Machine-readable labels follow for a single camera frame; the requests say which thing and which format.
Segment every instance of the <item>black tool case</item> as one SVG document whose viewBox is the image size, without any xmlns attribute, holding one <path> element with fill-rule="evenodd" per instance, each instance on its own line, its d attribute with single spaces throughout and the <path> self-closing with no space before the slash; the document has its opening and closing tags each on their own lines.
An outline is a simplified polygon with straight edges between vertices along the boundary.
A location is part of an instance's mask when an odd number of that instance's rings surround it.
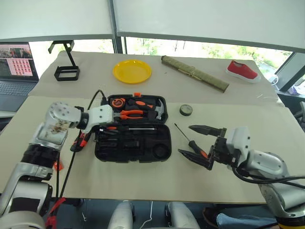
<svg viewBox="0 0 305 229">
<path fill-rule="evenodd" d="M 164 112 L 157 119 L 155 107 L 163 103 Z M 114 123 L 95 130 L 95 155 L 101 161 L 127 163 L 129 161 L 155 162 L 167 160 L 172 151 L 169 128 L 164 124 L 168 118 L 163 97 L 135 93 L 117 94 L 108 97 L 114 113 L 122 110 L 143 110 L 143 114 L 129 114 L 136 119 L 114 118 Z M 129 130 L 129 128 L 153 128 L 154 130 Z"/>
</svg>

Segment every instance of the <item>black holder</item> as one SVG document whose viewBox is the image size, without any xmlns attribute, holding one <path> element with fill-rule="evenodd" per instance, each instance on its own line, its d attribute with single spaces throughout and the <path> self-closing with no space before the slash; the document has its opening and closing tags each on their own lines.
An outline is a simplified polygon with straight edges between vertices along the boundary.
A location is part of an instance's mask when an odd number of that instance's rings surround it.
<svg viewBox="0 0 305 229">
<path fill-rule="evenodd" d="M 78 66 L 76 66 L 72 55 L 71 55 L 71 51 L 73 49 L 74 46 L 74 41 L 70 40 L 70 41 L 53 41 L 53 43 L 51 44 L 51 46 L 49 47 L 48 51 L 49 53 L 52 52 L 54 45 L 56 44 L 63 44 L 63 46 L 66 49 L 66 52 L 68 54 L 68 57 L 72 63 L 72 66 L 63 66 L 63 67 L 59 67 L 57 66 L 57 69 L 54 73 L 54 76 L 56 78 L 57 81 L 75 81 L 78 80 L 78 76 L 80 74 L 80 69 Z M 60 77 L 61 73 L 76 73 L 75 77 Z"/>
</svg>

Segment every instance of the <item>jeans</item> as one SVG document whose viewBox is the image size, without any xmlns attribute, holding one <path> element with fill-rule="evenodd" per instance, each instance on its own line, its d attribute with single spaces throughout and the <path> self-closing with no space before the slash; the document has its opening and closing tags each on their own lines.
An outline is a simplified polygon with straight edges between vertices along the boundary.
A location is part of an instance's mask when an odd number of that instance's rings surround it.
<svg viewBox="0 0 305 229">
<path fill-rule="evenodd" d="M 276 220 L 273 218 L 260 218 L 249 215 L 232 218 L 224 213 L 220 213 L 217 216 L 217 225 L 220 229 L 256 229 L 272 223 L 276 223 Z"/>
</svg>

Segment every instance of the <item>yellow plate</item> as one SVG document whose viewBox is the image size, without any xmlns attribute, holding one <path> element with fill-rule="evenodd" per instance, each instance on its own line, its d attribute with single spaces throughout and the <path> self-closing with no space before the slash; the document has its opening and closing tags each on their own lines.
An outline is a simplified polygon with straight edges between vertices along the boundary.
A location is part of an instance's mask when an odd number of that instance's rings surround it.
<svg viewBox="0 0 305 229">
<path fill-rule="evenodd" d="M 115 78 L 124 83 L 141 83 L 151 74 L 150 66 L 139 60 L 126 60 L 119 62 L 112 71 Z"/>
</svg>

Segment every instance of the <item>red shoe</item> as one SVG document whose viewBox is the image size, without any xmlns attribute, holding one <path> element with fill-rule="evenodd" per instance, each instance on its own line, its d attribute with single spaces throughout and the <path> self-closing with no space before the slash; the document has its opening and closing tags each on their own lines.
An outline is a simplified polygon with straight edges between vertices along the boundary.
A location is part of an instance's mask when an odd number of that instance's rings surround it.
<svg viewBox="0 0 305 229">
<path fill-rule="evenodd" d="M 261 76 L 244 63 L 231 61 L 225 72 L 249 83 L 257 83 L 261 81 Z"/>
</svg>

